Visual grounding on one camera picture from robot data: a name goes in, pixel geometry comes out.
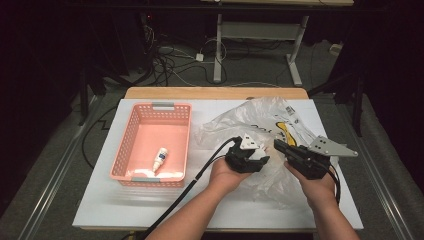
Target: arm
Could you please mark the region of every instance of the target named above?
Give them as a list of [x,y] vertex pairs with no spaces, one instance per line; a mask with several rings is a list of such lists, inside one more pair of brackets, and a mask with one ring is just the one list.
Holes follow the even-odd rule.
[[286,161],[286,168],[299,179],[308,204],[314,213],[320,239],[359,239],[334,197],[334,181],[329,174],[322,179],[308,180]]
[[249,175],[232,171],[223,158],[217,160],[208,186],[159,225],[147,239],[200,239],[219,202]]

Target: white table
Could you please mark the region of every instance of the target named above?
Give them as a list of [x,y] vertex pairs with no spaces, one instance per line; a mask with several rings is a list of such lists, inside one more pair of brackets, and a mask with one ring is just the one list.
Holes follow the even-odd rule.
[[[246,100],[189,100],[189,99],[125,99],[117,110],[103,149],[78,208],[73,226],[96,230],[143,230],[156,221],[182,192],[180,188],[124,187],[109,177],[109,171],[119,146],[129,112],[135,102],[174,101],[192,104],[192,129],[239,106]],[[312,100],[288,100],[305,125],[316,135],[326,136]],[[186,172],[188,184],[213,151],[196,150],[191,137]],[[201,191],[208,182],[206,171],[188,196]],[[355,229],[363,225],[340,168],[342,195],[340,208]],[[275,201],[254,201],[247,189],[237,189],[219,205],[208,230],[258,232],[312,232],[315,230],[312,211],[305,206],[296,209],[278,209]]]

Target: small bottle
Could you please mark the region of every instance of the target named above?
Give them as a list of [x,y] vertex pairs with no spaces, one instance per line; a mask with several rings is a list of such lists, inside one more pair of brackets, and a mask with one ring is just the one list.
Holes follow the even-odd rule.
[[167,155],[168,155],[168,149],[166,148],[159,149],[158,154],[156,154],[156,157],[155,157],[155,162],[153,163],[153,172],[156,172],[156,170],[158,170],[158,168],[163,164]]

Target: basket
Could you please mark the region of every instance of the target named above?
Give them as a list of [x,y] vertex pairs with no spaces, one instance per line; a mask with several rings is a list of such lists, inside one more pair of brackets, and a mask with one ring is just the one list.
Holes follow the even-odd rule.
[[[183,187],[190,135],[188,103],[134,104],[110,177],[124,186]],[[168,154],[153,173],[160,148]]]

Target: forearm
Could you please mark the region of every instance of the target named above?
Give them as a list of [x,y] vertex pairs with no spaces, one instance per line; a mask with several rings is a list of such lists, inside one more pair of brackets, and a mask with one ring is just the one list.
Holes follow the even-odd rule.
[[322,240],[356,240],[359,239],[355,230],[347,221],[338,206],[314,210],[315,224]]
[[224,196],[224,193],[206,188],[159,225],[147,239],[200,239]]

